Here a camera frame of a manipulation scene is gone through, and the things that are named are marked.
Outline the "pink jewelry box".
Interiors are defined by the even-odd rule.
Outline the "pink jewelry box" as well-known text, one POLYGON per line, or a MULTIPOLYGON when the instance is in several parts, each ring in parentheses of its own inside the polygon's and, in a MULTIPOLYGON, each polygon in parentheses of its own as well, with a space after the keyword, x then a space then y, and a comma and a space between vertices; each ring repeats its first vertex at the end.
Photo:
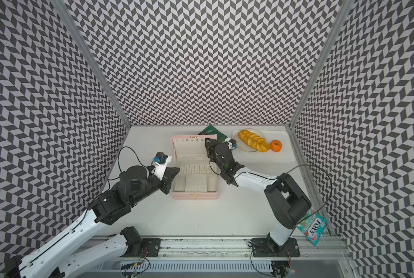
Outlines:
POLYGON ((172 183, 176 200, 215 200, 219 169, 209 162, 205 143, 217 135, 179 135, 171 138, 175 166, 180 169, 172 183))

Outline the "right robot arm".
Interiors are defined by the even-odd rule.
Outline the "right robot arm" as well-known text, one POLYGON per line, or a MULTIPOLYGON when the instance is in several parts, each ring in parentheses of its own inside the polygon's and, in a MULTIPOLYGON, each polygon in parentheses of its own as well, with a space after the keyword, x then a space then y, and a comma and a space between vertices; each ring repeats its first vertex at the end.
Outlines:
POLYGON ((209 161, 219 168, 219 176, 227 184, 265 195, 276 218, 276 223, 268 234, 268 245, 271 249, 285 246, 297 224, 312 208, 307 194, 289 173, 269 176, 236 162, 226 142, 206 139, 205 148, 209 161))

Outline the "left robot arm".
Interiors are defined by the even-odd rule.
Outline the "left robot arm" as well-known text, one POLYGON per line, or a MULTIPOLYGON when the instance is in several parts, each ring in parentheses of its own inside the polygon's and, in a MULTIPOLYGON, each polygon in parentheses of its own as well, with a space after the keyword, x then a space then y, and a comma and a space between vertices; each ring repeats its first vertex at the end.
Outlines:
POLYGON ((76 278, 93 266, 125 254, 139 254, 141 236, 127 227, 109 240, 78 252, 99 231, 113 225, 132 208, 157 191, 168 194, 180 168, 153 163, 132 166, 119 174, 111 189, 98 195, 70 226, 27 256, 5 261, 7 278, 76 278))

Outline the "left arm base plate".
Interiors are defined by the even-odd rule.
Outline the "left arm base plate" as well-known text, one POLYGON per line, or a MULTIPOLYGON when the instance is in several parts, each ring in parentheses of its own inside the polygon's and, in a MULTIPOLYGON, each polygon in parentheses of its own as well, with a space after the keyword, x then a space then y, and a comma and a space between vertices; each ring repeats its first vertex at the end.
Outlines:
POLYGON ((161 238, 144 238, 140 242, 130 244, 122 257, 158 257, 161 242, 161 238))

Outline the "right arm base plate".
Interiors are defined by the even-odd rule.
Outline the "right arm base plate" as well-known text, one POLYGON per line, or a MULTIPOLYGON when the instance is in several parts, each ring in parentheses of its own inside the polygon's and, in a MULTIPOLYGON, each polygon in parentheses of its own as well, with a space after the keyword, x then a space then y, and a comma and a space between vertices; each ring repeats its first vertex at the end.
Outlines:
POLYGON ((277 245, 270 237, 252 238, 248 246, 253 250, 253 256, 262 257, 300 257, 300 249, 297 240, 289 238, 284 245, 277 245))

